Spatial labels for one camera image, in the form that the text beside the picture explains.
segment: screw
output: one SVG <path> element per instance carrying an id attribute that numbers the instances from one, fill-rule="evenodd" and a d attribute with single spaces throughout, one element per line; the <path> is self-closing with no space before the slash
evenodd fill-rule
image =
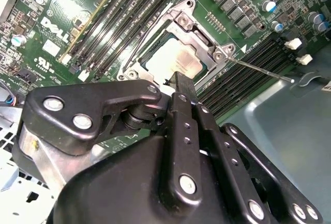
<path id="1" fill-rule="evenodd" d="M 233 132 L 233 133 L 235 133 L 235 134 L 238 133 L 237 129 L 235 129 L 234 127 L 230 127 L 230 130 L 231 130 L 231 132 Z"/>
<path id="2" fill-rule="evenodd" d="M 236 159 L 231 159 L 231 162 L 234 166 L 238 166 L 238 161 Z"/>
<path id="3" fill-rule="evenodd" d="M 221 58 L 222 58 L 221 54 L 218 53 L 218 54 L 215 55 L 216 60 L 220 60 Z"/>
<path id="4" fill-rule="evenodd" d="M 131 79 L 136 79 L 137 78 L 137 73 L 134 70 L 131 70 L 131 71 L 129 71 L 128 76 Z"/>
<path id="5" fill-rule="evenodd" d="M 188 20 L 185 16 L 181 16 L 181 17 L 178 18 L 178 22 L 179 22 L 180 25 L 186 25 Z"/>
<path id="6" fill-rule="evenodd" d="M 187 194 L 194 194 L 197 187 L 195 186 L 195 182 L 193 181 L 192 178 L 186 175 L 182 175 L 179 177 L 179 184 L 183 191 Z"/>
<path id="7" fill-rule="evenodd" d="M 187 99 L 186 99 L 186 97 L 185 97 L 184 95 L 179 95 L 178 97 L 179 97 L 180 100 L 182 100 L 182 101 L 187 101 Z"/>
<path id="8" fill-rule="evenodd" d="M 254 214 L 254 216 L 259 220 L 263 220 L 264 213 L 263 213 L 263 210 L 261 209 L 261 207 L 252 200 L 249 201 L 248 205 L 249 205 L 250 210 Z"/>
<path id="9" fill-rule="evenodd" d="M 298 205 L 294 204 L 293 205 L 294 210 L 296 212 L 296 214 L 301 218 L 301 219 L 306 219 L 306 214 L 305 212 L 302 210 L 302 208 L 300 208 Z"/>
<path id="10" fill-rule="evenodd" d="M 43 106 L 51 111 L 59 111 L 63 108 L 63 103 L 56 98 L 47 98 L 43 101 Z"/>
<path id="11" fill-rule="evenodd" d="M 92 126 L 92 120 L 90 117 L 84 114 L 76 115 L 72 122 L 74 125 L 80 129 L 89 129 Z"/>
<path id="12" fill-rule="evenodd" d="M 233 50 L 234 50 L 234 47 L 233 46 L 229 46 L 228 47 L 228 52 L 233 52 Z"/>
<path id="13" fill-rule="evenodd" d="M 203 112 L 209 113 L 208 108 L 206 108 L 205 106 L 201 106 L 201 109 L 202 109 Z"/>
<path id="14" fill-rule="evenodd" d="M 150 92 L 152 92 L 152 93 L 156 93 L 156 92 L 157 92 L 157 90 L 155 89 L 155 87 L 154 87 L 153 85 L 148 86 L 147 89 L 148 89 Z"/>
<path id="15" fill-rule="evenodd" d="M 318 220 L 319 217 L 318 217 L 318 215 L 316 214 L 315 210 L 312 209 L 311 206 L 308 206 L 308 205 L 307 205 L 306 209 L 307 209 L 309 215 L 310 215 L 313 219 Z"/>
<path id="16" fill-rule="evenodd" d="M 191 140 L 190 140 L 190 138 L 188 138 L 188 137 L 185 137 L 185 138 L 184 138 L 184 142 L 185 142 L 185 144 L 187 144 L 187 145 L 190 145 L 190 144 L 191 144 Z"/>

